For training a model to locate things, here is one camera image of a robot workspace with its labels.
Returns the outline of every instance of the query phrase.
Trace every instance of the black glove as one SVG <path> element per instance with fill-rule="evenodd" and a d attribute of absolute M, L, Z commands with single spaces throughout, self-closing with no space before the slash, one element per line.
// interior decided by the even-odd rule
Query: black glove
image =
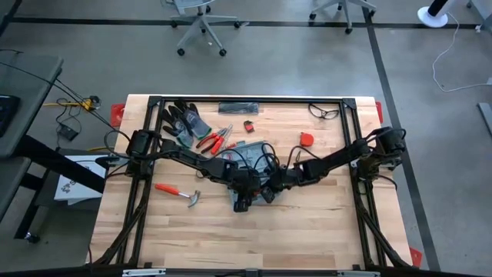
<path fill-rule="evenodd" d="M 181 118 L 188 123 L 187 128 L 191 130 L 194 136 L 198 139 L 203 139 L 211 132 L 212 128 L 201 120 L 195 104 L 191 103 L 188 106 L 183 100 L 176 100 L 175 105 L 183 115 Z"/>
<path fill-rule="evenodd" d="M 177 109 L 174 106 L 169 106 L 168 108 L 170 111 Z M 191 128 L 189 128 L 189 124 L 185 120 L 183 120 L 182 117 L 176 116 L 175 112 L 172 112 L 171 114 L 166 109 L 162 111 L 162 119 L 169 123 L 169 125 L 171 125 L 171 127 L 164 126 L 162 127 L 162 129 L 166 131 L 169 135 L 176 137 L 178 142 L 185 148 L 191 148 L 191 146 L 193 145 L 193 136 L 191 133 Z"/>

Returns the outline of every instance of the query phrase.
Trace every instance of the concrete floor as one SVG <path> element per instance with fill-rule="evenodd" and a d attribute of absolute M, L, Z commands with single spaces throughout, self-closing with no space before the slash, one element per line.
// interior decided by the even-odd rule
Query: concrete floor
<path fill-rule="evenodd" d="M 211 6 L 215 14 L 237 15 L 245 21 L 306 22 L 310 9 L 319 2 L 219 0 Z M 379 10 L 373 21 L 417 23 L 416 10 L 429 3 L 374 0 Z M 362 11 L 350 8 L 353 21 L 364 22 Z M 452 13 L 460 23 L 480 22 L 463 3 Z M 16 15 L 168 19 L 174 14 L 172 6 L 159 0 L 25 0 Z M 319 13 L 317 20 L 343 22 L 344 17 L 332 7 Z M 130 93 L 366 95 L 383 102 L 384 124 L 391 124 L 366 28 L 345 35 L 343 28 L 214 27 L 228 50 L 226 58 L 218 56 L 208 37 L 195 39 L 185 57 L 177 56 L 175 45 L 185 30 L 12 23 L 0 38 L 0 48 L 61 56 L 65 59 L 61 80 L 80 94 L 98 95 L 102 100 L 99 112 L 106 118 L 110 105 L 125 102 Z M 450 29 L 376 29 L 397 114 L 408 131 L 408 151 L 440 268 L 491 275 L 492 222 L 486 211 L 492 196 L 492 138 L 476 104 L 492 102 L 492 88 L 444 93 L 437 87 L 431 64 L 450 44 L 452 35 Z M 491 49 L 490 34 L 460 30 L 454 48 L 437 64 L 437 77 L 445 88 L 486 82 L 492 76 Z M 53 89 L 47 102 L 62 96 Z M 29 133 L 55 147 L 58 113 L 56 108 L 43 108 Z M 84 127 L 80 136 L 61 145 L 70 149 L 101 146 L 101 134 L 107 127 L 87 114 L 79 119 Z M 402 169 L 395 172 L 395 180 L 408 241 L 423 250 Z M 16 226 L 23 213 L 22 200 L 28 197 L 27 190 L 19 190 L 9 220 L 0 224 L 0 243 L 8 245 L 0 248 L 0 271 L 82 264 L 96 214 L 42 212 L 36 219 L 42 242 L 26 245 L 10 238 L 11 226 Z"/>

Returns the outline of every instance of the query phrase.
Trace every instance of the black floor stripe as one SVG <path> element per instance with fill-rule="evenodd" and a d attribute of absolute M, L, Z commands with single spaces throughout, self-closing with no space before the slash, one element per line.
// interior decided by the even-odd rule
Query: black floor stripe
<path fill-rule="evenodd" d="M 374 28 L 393 28 L 393 29 L 422 29 L 422 28 L 428 28 L 428 29 L 435 29 L 435 28 L 429 28 L 424 24 L 421 23 L 372 23 L 371 24 Z M 468 30 L 474 30 L 475 27 L 477 27 L 478 24 L 460 24 L 460 29 L 468 29 Z M 441 28 L 437 29 L 455 29 L 457 27 L 456 24 L 446 24 Z"/>
<path fill-rule="evenodd" d="M 73 24 L 73 25 L 130 25 L 130 26 L 169 26 L 171 20 L 151 20 L 151 19 L 76 19 L 76 18 L 31 18 L 14 17 L 10 19 L 14 23 L 38 23 L 38 24 Z M 180 22 L 179 25 L 190 25 L 190 22 Z M 210 25 L 229 26 L 233 22 L 217 22 Z M 418 23 L 372 23 L 374 28 L 392 29 L 422 29 L 428 28 Z M 286 21 L 249 21 L 251 27 L 322 27 L 322 28 L 346 28 L 345 22 L 286 22 Z M 354 22 L 353 28 L 366 28 L 366 22 Z M 462 29 L 475 29 L 475 24 L 460 24 Z M 455 29 L 456 24 L 447 24 L 442 28 Z"/>
<path fill-rule="evenodd" d="M 372 53 L 374 56 L 374 61 L 376 62 L 376 69 L 381 82 L 381 88 L 383 89 L 384 100 L 386 102 L 388 114 L 390 115 L 391 124 L 394 128 L 402 128 L 397 114 L 397 108 L 394 104 L 393 94 L 391 93 L 390 82 L 387 79 L 386 69 L 384 69 L 383 58 L 381 56 L 379 44 L 377 43 L 376 32 L 374 30 L 374 26 L 372 25 L 371 18 L 367 16 L 367 11 L 365 10 L 364 17 L 366 18 L 368 24 L 367 34 L 369 35 L 369 41 L 371 43 Z M 424 205 L 422 204 L 421 193 L 418 189 L 414 168 L 410 161 L 408 151 L 402 154 L 401 160 L 405 178 L 407 180 L 408 190 L 410 191 L 412 206 L 414 207 L 415 218 L 417 219 L 419 233 L 421 234 L 427 264 L 429 265 L 430 270 L 440 271 L 439 260 L 434 247 L 434 241 L 431 236 L 431 229 L 429 228 L 429 223 L 427 222 Z"/>
<path fill-rule="evenodd" d="M 15 0 L 14 5 L 10 8 L 10 11 L 2 18 L 2 23 L 0 24 L 0 37 L 3 35 L 8 27 L 8 24 L 12 22 L 12 18 L 22 4 L 22 0 Z"/>

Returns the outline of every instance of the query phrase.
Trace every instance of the desk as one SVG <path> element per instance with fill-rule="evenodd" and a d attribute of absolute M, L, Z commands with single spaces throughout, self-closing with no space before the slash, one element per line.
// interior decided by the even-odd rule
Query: desk
<path fill-rule="evenodd" d="M 104 179 L 72 162 L 38 140 L 26 135 L 53 82 L 62 71 L 59 57 L 29 55 L 10 51 L 0 52 L 0 94 L 15 95 L 21 99 L 17 112 L 5 134 L 0 138 L 0 221 L 20 185 L 36 191 L 42 180 L 25 174 L 31 161 L 61 173 L 66 177 L 102 192 Z M 37 75 L 36 78 L 18 69 Z M 35 200 L 29 205 L 15 237 L 22 239 L 35 216 Z"/>
<path fill-rule="evenodd" d="M 373 98 L 356 99 L 362 135 L 366 135 L 380 127 L 376 106 Z M 147 101 L 148 95 L 128 96 L 123 132 L 131 134 L 143 126 Z M 316 155 L 329 155 L 344 146 L 340 119 L 315 118 L 306 104 L 262 103 L 259 115 L 219 115 L 217 103 L 195 104 L 214 130 L 234 124 L 229 142 L 267 140 L 282 163 L 299 143 L 300 131 L 314 135 L 311 150 Z M 256 131 L 247 134 L 244 120 L 253 121 Z M 116 151 L 124 152 L 127 144 L 126 139 L 118 137 Z M 201 198 L 189 209 L 186 199 L 152 188 L 140 265 L 152 262 L 154 268 L 182 269 L 351 269 L 353 264 L 363 265 L 348 165 L 335 169 L 316 185 L 284 191 L 271 205 L 252 206 L 246 213 L 232 211 L 224 185 L 197 179 L 193 169 L 177 162 L 158 160 L 154 173 L 153 183 L 167 183 L 189 193 L 198 189 Z M 121 230 L 130 184 L 131 179 L 125 176 L 106 183 L 91 239 L 94 260 Z M 382 232 L 402 259 L 411 263 L 394 187 L 377 180 L 374 197 Z M 373 260 L 377 261 L 372 235 L 368 238 Z M 128 245 L 127 259 L 132 236 Z"/>

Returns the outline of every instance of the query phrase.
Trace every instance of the butcher block tabletop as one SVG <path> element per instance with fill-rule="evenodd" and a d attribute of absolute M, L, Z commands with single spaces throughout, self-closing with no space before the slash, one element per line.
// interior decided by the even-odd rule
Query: butcher block tabletop
<path fill-rule="evenodd" d="M 148 97 L 128 96 L 121 131 L 131 135 L 142 128 Z M 372 97 L 354 98 L 362 135 L 366 136 L 381 127 L 376 105 Z M 234 125 L 228 143 L 267 141 L 274 146 L 282 164 L 287 162 L 292 147 L 299 144 L 301 132 L 314 136 L 309 149 L 317 156 L 330 155 L 344 147 L 340 116 L 330 120 L 316 118 L 305 103 L 260 103 L 258 115 L 220 115 L 217 102 L 195 104 L 213 131 Z M 337 105 L 317 106 L 337 110 Z M 354 139 L 350 113 L 347 116 Z M 255 132 L 245 131 L 246 120 L 253 122 Z M 161 134 L 174 139 L 162 130 Z M 115 151 L 124 153 L 127 144 L 120 135 Z M 301 153 L 301 160 L 308 158 L 309 154 Z M 225 185 L 199 179 L 195 173 L 171 160 L 156 161 L 153 184 L 168 184 L 189 194 L 199 190 L 201 196 L 195 206 L 188 208 L 187 199 L 152 185 L 139 265 L 152 262 L 155 268 L 180 269 L 351 269 L 352 265 L 364 264 L 348 165 L 333 170 L 318 184 L 284 190 L 270 205 L 254 205 L 242 213 L 233 212 Z M 388 171 L 381 170 L 381 174 L 392 177 Z M 124 175 L 106 182 L 91 239 L 94 260 L 121 231 L 130 186 L 131 178 Z M 401 258 L 411 263 L 395 187 L 378 179 L 373 193 L 381 231 Z M 131 255 L 134 233 L 135 228 L 128 240 L 125 261 Z M 372 258 L 377 261 L 369 229 L 367 236 Z"/>

